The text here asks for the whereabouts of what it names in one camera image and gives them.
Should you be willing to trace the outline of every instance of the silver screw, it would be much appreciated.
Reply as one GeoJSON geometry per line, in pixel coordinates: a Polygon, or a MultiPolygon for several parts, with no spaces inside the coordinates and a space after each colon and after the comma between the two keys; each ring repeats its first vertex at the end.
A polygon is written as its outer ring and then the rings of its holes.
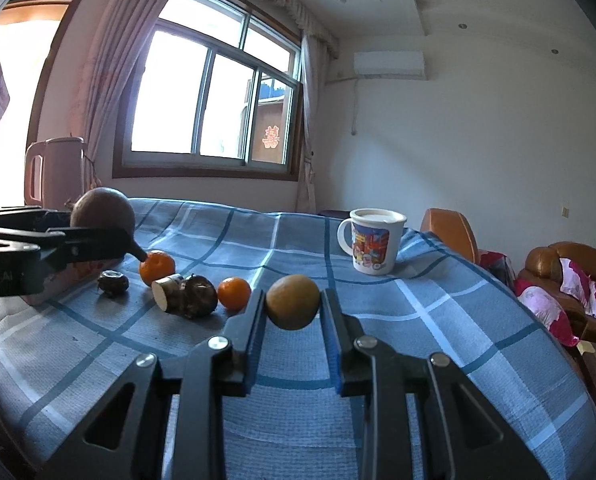
{"type": "Polygon", "coordinates": [[[221,335],[215,335],[207,342],[207,344],[212,350],[222,350],[223,348],[227,348],[229,340],[221,335]]]}
{"type": "Polygon", "coordinates": [[[154,354],[142,354],[136,358],[136,365],[140,368],[149,368],[156,362],[156,356],[154,354]]]}
{"type": "Polygon", "coordinates": [[[431,364],[437,366],[439,368],[447,368],[451,363],[451,359],[447,354],[443,354],[442,352],[436,352],[435,354],[431,355],[431,364]]]}
{"type": "Polygon", "coordinates": [[[372,335],[361,335],[355,341],[356,348],[376,348],[378,340],[372,335]]]}

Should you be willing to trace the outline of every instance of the window sill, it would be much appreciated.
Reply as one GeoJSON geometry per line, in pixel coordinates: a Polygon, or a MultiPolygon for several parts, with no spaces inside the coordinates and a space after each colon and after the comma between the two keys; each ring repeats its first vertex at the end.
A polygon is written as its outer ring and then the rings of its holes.
{"type": "Polygon", "coordinates": [[[175,166],[146,168],[140,166],[114,165],[111,173],[111,178],[150,178],[172,176],[204,176],[217,178],[251,178],[256,180],[298,181],[297,173],[277,173],[273,171],[257,171],[232,168],[177,168],[175,166]]]}

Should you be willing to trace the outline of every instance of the kettle handle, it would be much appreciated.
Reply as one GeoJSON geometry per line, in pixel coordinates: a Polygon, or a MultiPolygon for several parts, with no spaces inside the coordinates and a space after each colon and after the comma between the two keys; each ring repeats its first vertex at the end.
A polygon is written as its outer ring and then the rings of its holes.
{"type": "Polygon", "coordinates": [[[43,181],[43,154],[44,154],[44,147],[46,146],[46,142],[34,142],[31,146],[28,147],[27,153],[25,153],[25,205],[43,205],[42,196],[43,196],[43,188],[42,188],[42,181],[43,181]],[[40,157],[40,178],[39,180],[39,188],[40,188],[40,196],[37,198],[33,195],[34,190],[32,189],[33,183],[33,169],[34,169],[34,158],[37,156],[40,157]]]}

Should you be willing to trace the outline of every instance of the triangular cutout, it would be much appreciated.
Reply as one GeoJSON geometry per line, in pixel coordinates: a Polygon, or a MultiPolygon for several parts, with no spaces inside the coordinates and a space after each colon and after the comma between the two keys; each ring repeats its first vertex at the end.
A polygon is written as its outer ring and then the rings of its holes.
{"type": "Polygon", "coordinates": [[[116,396],[88,427],[85,432],[87,443],[105,447],[111,451],[118,448],[135,389],[133,383],[127,383],[120,388],[116,396]]]}
{"type": "Polygon", "coordinates": [[[454,384],[452,393],[467,448],[478,449],[502,441],[503,434],[500,428],[463,384],[454,384]]]}

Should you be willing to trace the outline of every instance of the white mug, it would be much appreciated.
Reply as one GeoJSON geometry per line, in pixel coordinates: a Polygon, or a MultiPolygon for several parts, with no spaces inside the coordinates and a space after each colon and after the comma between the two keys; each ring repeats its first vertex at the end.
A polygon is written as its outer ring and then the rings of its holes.
{"type": "Polygon", "coordinates": [[[338,243],[360,272],[380,276],[392,272],[407,217],[388,209],[354,209],[338,226],[338,243]],[[345,227],[351,224],[351,247],[345,227]]]}

